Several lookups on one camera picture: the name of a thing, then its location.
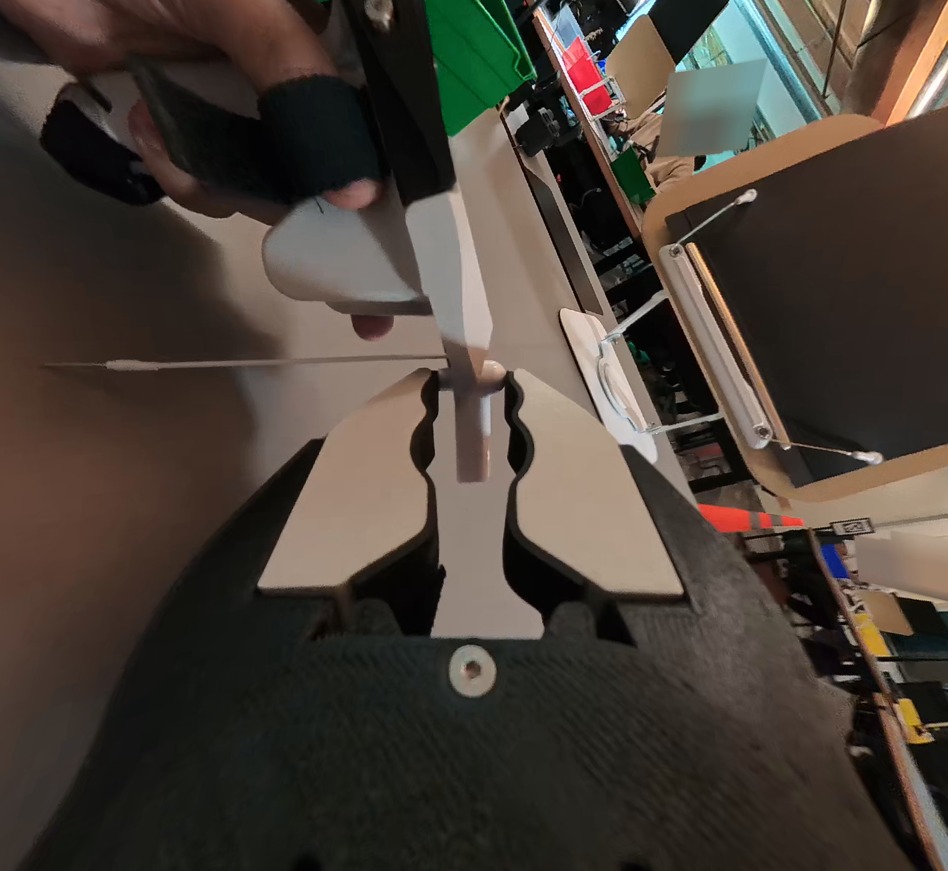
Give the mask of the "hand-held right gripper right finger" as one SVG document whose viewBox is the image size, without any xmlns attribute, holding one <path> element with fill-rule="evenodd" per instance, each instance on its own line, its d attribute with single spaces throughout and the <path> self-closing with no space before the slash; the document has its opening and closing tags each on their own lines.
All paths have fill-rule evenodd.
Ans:
<svg viewBox="0 0 948 871">
<path fill-rule="evenodd" d="M 680 600 L 680 576 L 617 440 L 532 373 L 517 369 L 508 381 L 511 432 L 526 450 L 512 484 L 515 540 L 583 589 Z"/>
</svg>

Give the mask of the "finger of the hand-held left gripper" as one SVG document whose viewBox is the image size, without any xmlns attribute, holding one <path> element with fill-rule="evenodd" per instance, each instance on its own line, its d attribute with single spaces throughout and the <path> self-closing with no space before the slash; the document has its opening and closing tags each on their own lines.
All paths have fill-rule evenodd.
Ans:
<svg viewBox="0 0 948 871">
<path fill-rule="evenodd" d="M 270 284 L 291 299 L 354 317 L 432 313 L 397 191 L 360 210 L 303 201 L 268 231 L 262 256 Z"/>
<path fill-rule="evenodd" d="M 479 397 L 493 320 L 461 190 L 413 202 L 406 223 L 455 395 Z"/>
</svg>

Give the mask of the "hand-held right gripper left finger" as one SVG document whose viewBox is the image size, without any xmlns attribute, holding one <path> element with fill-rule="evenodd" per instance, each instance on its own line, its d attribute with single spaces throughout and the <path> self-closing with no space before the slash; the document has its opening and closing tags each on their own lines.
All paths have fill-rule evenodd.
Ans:
<svg viewBox="0 0 948 871">
<path fill-rule="evenodd" d="M 427 464 L 411 442 L 437 374 L 419 368 L 328 434 L 258 581 L 261 593 L 353 597 L 356 584 L 429 522 Z"/>
</svg>

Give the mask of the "white thin-rod plastic tool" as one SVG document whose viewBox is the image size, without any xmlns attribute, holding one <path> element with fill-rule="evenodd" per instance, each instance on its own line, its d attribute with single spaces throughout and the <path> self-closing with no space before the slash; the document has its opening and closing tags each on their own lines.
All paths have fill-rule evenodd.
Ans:
<svg viewBox="0 0 948 871">
<path fill-rule="evenodd" d="M 319 356 L 295 358 L 241 358 L 219 360 L 155 361 L 114 358 L 106 361 L 53 361 L 49 369 L 100 369 L 112 372 L 158 372 L 199 369 L 263 369 L 348 364 L 442 362 L 440 387 L 454 394 L 457 478 L 462 483 L 485 482 L 490 473 L 491 394 L 502 388 L 505 369 L 486 360 L 479 371 L 465 371 L 447 356 L 424 354 Z"/>
</svg>

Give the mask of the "green plastic storage bin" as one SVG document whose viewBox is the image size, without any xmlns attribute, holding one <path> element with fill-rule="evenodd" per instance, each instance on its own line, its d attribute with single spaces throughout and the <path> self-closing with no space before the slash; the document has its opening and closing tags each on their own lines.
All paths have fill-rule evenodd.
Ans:
<svg viewBox="0 0 948 871">
<path fill-rule="evenodd" d="M 328 13 L 331 0 L 317 0 Z M 425 0 L 449 137 L 535 77 L 504 0 Z"/>
</svg>

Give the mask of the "tall black charging dock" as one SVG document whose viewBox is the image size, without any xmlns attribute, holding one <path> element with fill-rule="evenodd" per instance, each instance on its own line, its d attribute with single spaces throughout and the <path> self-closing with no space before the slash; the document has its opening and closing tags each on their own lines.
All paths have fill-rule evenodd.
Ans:
<svg viewBox="0 0 948 871">
<path fill-rule="evenodd" d="M 517 147 L 533 158 L 551 148 L 565 147 L 582 137 L 582 126 L 567 115 L 560 104 L 538 107 L 514 133 Z"/>
</svg>

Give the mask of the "red plastic bin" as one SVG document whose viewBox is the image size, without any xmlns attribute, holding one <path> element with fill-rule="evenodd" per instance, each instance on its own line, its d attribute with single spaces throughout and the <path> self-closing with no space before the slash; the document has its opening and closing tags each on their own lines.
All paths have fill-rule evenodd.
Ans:
<svg viewBox="0 0 948 871">
<path fill-rule="evenodd" d="M 563 51 L 562 66 L 574 90 L 592 113 L 603 113 L 612 104 L 613 77 L 603 74 L 598 60 L 588 47 L 585 37 L 580 35 L 572 40 Z"/>
</svg>

